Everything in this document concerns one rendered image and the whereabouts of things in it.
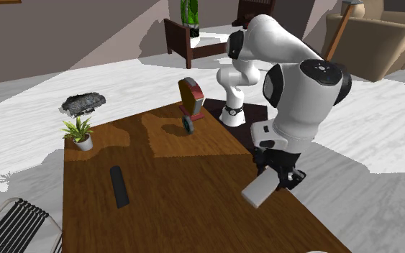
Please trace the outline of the dark grey rough lump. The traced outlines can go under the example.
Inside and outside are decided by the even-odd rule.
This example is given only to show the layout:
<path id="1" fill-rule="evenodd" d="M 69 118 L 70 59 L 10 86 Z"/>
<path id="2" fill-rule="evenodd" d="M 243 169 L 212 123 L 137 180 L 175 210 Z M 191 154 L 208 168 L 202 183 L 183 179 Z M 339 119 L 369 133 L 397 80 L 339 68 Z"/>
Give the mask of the dark grey rough lump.
<path id="1" fill-rule="evenodd" d="M 62 103 L 61 109 L 76 118 L 84 114 L 90 114 L 95 108 L 105 103 L 106 99 L 103 95 L 97 92 L 90 92 L 68 97 L 66 101 Z"/>

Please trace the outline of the black remote control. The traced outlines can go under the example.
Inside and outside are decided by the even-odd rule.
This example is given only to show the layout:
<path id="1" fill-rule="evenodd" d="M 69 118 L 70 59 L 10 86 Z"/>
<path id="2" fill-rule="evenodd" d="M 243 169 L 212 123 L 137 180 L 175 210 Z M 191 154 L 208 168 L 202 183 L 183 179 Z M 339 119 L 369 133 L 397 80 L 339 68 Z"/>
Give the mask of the black remote control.
<path id="1" fill-rule="evenodd" d="M 129 196 L 127 194 L 127 189 L 120 166 L 115 165 L 111 167 L 110 176 L 117 208 L 122 208 L 129 204 Z"/>

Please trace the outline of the brown pole floor lamp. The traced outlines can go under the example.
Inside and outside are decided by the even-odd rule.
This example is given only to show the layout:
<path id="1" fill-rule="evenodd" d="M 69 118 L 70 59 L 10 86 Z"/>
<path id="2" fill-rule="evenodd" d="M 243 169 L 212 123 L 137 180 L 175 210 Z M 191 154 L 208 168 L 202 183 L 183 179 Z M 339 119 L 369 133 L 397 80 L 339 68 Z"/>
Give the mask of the brown pole floor lamp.
<path id="1" fill-rule="evenodd" d="M 334 36 L 332 37 L 332 40 L 329 44 L 329 47 L 327 48 L 327 51 L 325 53 L 324 59 L 326 61 L 330 61 L 335 53 L 335 50 L 338 46 L 338 43 L 340 41 L 340 38 L 345 30 L 345 27 L 347 25 L 347 22 L 355 10 L 356 6 L 363 4 L 361 0 L 343 0 L 342 3 L 346 6 L 344 13 L 342 14 L 342 18 L 340 20 L 340 23 L 338 24 L 338 27 L 334 33 Z"/>

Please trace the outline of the tall green plant black pot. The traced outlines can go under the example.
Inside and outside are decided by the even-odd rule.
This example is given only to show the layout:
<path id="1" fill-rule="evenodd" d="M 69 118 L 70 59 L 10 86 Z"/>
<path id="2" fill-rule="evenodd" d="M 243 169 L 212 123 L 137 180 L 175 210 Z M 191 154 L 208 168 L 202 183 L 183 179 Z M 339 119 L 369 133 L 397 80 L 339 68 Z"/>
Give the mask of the tall green plant black pot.
<path id="1" fill-rule="evenodd" d="M 190 38 L 199 37 L 199 3 L 198 0 L 181 0 L 181 22 L 189 28 Z"/>

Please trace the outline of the dark wooden side table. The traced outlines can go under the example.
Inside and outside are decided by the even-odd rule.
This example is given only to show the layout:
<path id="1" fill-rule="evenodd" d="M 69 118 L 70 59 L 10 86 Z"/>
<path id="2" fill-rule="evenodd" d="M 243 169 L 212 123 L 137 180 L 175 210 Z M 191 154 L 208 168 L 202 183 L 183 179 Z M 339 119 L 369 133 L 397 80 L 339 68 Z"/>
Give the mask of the dark wooden side table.
<path id="1" fill-rule="evenodd" d="M 190 29 L 169 19 L 164 19 L 165 40 L 168 54 L 176 52 L 186 60 L 186 68 L 191 69 L 193 59 L 205 58 L 226 52 L 226 43 L 203 45 L 191 48 Z"/>

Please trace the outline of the metal chair with black slats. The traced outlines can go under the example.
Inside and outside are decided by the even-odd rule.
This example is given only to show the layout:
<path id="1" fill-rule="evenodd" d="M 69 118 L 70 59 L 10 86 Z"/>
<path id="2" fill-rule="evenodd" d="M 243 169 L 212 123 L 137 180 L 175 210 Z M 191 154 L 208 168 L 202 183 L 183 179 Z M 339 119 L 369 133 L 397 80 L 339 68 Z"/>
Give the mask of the metal chair with black slats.
<path id="1" fill-rule="evenodd" d="M 10 203 L 13 206 L 0 220 L 0 253 L 25 253 L 46 220 L 58 229 L 58 236 L 50 253 L 63 253 L 62 229 L 49 213 L 22 198 L 5 200 L 0 205 L 0 213 Z"/>

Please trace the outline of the green plant in white pot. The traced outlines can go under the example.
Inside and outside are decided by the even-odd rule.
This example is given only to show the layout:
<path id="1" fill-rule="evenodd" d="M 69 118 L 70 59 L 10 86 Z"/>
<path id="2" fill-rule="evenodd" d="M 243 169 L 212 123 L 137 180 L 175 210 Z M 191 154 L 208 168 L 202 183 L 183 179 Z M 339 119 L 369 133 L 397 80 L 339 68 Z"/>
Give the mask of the green plant in white pot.
<path id="1" fill-rule="evenodd" d="M 70 139 L 81 151 L 89 151 L 93 148 L 91 138 L 92 131 L 89 123 L 91 117 L 84 121 L 78 116 L 76 122 L 63 121 L 65 128 L 61 130 L 65 132 L 63 139 Z"/>

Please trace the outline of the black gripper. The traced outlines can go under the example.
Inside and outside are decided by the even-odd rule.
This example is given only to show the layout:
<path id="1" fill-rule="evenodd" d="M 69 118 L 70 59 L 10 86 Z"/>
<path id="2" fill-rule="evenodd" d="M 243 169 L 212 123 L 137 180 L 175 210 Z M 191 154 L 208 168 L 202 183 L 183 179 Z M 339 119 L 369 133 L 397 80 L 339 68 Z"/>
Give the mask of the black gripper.
<path id="1" fill-rule="evenodd" d="M 266 166 L 278 171 L 279 184 L 276 190 L 293 190 L 306 177 L 306 173 L 297 170 L 295 164 L 300 157 L 300 153 L 289 153 L 276 149 L 265 149 L 255 147 L 253 152 L 253 162 L 258 169 L 257 176 L 260 176 Z"/>

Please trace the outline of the brown wooden table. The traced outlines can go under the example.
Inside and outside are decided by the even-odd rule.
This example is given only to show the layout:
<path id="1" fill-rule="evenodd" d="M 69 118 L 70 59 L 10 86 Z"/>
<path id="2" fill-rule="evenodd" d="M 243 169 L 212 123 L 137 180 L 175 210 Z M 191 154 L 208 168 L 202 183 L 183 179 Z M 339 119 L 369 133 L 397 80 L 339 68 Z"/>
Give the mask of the brown wooden table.
<path id="1" fill-rule="evenodd" d="M 241 194 L 256 175 L 252 155 L 212 115 L 193 134 L 181 117 L 170 104 L 94 124 L 87 152 L 65 142 L 63 253 L 350 253 L 287 190 L 252 207 Z"/>

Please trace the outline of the white flat rectangular box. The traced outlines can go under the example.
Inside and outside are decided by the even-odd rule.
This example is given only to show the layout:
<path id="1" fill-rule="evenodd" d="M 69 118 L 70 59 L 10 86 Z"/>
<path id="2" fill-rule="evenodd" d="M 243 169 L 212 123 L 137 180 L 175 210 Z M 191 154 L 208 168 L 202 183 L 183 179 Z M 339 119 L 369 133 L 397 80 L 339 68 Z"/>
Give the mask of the white flat rectangular box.
<path id="1" fill-rule="evenodd" d="M 273 168 L 266 166 L 264 171 L 242 190 L 241 194 L 251 206 L 259 208 L 276 190 L 279 183 L 278 173 Z"/>

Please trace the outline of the red and yellow wheeled toy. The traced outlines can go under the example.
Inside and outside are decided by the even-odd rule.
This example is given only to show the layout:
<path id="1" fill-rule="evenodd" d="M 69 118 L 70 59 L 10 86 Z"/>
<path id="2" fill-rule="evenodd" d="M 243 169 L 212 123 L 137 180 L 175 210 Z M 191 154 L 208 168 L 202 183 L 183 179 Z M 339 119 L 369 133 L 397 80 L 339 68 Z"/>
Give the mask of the red and yellow wheeled toy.
<path id="1" fill-rule="evenodd" d="M 182 104 L 179 109 L 183 112 L 182 124 L 188 134 L 194 132 L 194 121 L 203 119 L 201 112 L 204 104 L 204 94 L 198 83 L 191 77 L 185 77 L 178 82 Z"/>

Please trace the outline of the dark wooden cabinet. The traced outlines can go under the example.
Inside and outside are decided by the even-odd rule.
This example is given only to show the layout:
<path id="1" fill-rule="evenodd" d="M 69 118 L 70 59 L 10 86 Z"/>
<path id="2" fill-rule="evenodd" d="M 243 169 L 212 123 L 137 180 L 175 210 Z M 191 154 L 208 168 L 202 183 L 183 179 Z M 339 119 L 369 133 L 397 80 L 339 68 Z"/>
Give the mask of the dark wooden cabinet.
<path id="1" fill-rule="evenodd" d="M 232 22 L 232 26 L 247 29 L 250 21 L 257 15 L 271 15 L 275 3 L 276 0 L 239 0 L 237 18 Z"/>

